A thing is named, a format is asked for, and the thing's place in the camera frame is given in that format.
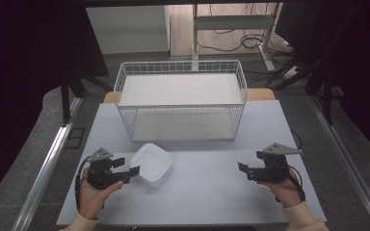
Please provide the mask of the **black metal stand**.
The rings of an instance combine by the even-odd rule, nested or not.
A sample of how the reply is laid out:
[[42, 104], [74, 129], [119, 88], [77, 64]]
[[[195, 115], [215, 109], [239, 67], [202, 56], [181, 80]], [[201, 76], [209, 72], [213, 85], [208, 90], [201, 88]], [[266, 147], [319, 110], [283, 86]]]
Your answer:
[[78, 98], [83, 98], [86, 94], [86, 89], [83, 85], [82, 80], [87, 80], [103, 90], [112, 90], [111, 86], [101, 82], [95, 76], [91, 76], [90, 74], [85, 73], [81, 70], [76, 70], [73, 74], [65, 74], [61, 84], [63, 127], [66, 127], [71, 121], [69, 92], [72, 91], [74, 96]]
[[289, 79], [270, 86], [270, 89], [282, 90], [306, 76], [310, 76], [304, 88], [307, 94], [315, 95], [319, 89], [323, 89], [321, 112], [327, 123], [333, 125], [331, 119], [332, 78], [329, 75], [328, 62], [324, 58], [309, 66], [305, 66]]

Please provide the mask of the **white square plastic container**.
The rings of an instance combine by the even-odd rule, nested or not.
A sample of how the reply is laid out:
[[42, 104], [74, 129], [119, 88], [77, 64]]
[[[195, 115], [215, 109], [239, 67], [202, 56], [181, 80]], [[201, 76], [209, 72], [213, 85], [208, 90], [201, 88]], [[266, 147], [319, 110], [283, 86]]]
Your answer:
[[139, 167], [139, 178], [153, 188], [161, 186], [172, 172], [170, 153], [154, 143], [144, 144], [131, 158], [129, 165]]

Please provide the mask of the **person's right hand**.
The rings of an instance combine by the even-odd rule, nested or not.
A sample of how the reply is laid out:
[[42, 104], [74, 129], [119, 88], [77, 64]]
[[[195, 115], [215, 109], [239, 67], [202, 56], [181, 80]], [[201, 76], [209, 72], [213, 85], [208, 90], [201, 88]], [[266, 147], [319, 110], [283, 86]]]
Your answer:
[[296, 185], [291, 181], [291, 179], [297, 180], [296, 174], [292, 169], [289, 170], [289, 177], [287, 177], [283, 182], [261, 182], [261, 185], [268, 187], [284, 208], [292, 208], [301, 204], [304, 200], [300, 196]]

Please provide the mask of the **dark curtain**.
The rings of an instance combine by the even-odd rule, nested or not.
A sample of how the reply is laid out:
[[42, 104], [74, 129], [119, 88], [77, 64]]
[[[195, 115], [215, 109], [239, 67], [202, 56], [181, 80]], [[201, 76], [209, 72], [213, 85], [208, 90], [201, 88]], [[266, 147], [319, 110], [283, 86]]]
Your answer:
[[0, 183], [27, 141], [43, 97], [107, 73], [79, 0], [0, 0]]
[[370, 141], [370, 0], [297, 0], [282, 6], [276, 33], [301, 62], [315, 63], [327, 50], [348, 6], [359, 7], [329, 58], [333, 83], [343, 90], [341, 107]]

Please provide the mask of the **person's left hand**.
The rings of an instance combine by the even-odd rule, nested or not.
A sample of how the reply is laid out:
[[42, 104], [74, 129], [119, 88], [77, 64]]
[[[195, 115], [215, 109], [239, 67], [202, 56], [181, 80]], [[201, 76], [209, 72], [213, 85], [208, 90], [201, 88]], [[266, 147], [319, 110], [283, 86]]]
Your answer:
[[97, 215], [102, 210], [105, 201], [112, 193], [122, 188], [123, 182], [119, 181], [109, 186], [105, 190], [98, 190], [87, 181], [88, 172], [89, 169], [86, 167], [83, 170], [82, 179], [80, 180], [78, 213], [83, 218], [96, 220]]

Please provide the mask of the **white power strip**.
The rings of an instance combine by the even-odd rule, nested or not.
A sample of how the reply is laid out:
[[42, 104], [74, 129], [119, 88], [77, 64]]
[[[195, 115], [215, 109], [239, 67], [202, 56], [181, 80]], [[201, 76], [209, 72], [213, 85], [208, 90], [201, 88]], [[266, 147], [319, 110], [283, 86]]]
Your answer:
[[296, 75], [298, 72], [300, 71], [300, 69], [297, 67], [297, 66], [293, 66], [291, 67], [284, 75], [283, 75], [283, 78], [284, 79], [289, 79], [291, 77], [293, 77], [294, 75]]

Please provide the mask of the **white desk frame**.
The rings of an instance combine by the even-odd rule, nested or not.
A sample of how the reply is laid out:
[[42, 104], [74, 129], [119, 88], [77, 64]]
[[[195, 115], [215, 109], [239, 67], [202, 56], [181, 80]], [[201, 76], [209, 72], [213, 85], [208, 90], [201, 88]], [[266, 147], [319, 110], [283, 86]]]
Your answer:
[[198, 5], [193, 5], [193, 47], [192, 59], [198, 59], [198, 31], [207, 30], [262, 30], [264, 36], [258, 44], [258, 50], [270, 72], [276, 68], [267, 50], [271, 33], [273, 32], [278, 15], [279, 3], [275, 3], [270, 14], [250, 15], [198, 15]]

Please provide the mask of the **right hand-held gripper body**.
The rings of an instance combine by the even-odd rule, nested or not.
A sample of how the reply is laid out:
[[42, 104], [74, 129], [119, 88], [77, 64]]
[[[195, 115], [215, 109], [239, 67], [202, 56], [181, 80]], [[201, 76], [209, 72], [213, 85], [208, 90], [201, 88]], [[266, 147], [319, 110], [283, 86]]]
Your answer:
[[289, 177], [289, 164], [286, 156], [301, 154], [297, 148], [286, 146], [277, 142], [261, 150], [265, 154], [262, 160], [265, 167], [252, 167], [253, 181], [281, 183]]

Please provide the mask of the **white cabinet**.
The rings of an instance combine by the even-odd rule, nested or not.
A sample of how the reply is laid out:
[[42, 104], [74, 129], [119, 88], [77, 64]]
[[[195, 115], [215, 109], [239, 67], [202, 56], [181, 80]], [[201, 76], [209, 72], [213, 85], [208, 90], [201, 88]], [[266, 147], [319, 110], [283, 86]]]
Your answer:
[[103, 54], [170, 50], [166, 6], [86, 8]]

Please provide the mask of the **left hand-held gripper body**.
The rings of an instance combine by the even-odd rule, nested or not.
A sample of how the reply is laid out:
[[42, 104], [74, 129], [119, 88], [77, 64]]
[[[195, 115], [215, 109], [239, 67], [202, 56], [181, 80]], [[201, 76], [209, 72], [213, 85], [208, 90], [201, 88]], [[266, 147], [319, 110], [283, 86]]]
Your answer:
[[104, 148], [99, 148], [88, 159], [90, 163], [87, 181], [96, 189], [104, 190], [122, 181], [122, 174], [113, 172], [113, 154]]

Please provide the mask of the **white wire shelf rack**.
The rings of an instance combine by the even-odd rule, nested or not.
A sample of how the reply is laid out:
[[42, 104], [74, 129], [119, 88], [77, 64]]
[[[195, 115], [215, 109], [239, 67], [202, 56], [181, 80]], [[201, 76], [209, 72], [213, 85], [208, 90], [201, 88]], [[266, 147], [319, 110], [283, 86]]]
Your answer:
[[132, 141], [228, 141], [247, 101], [240, 62], [123, 63], [114, 86]]

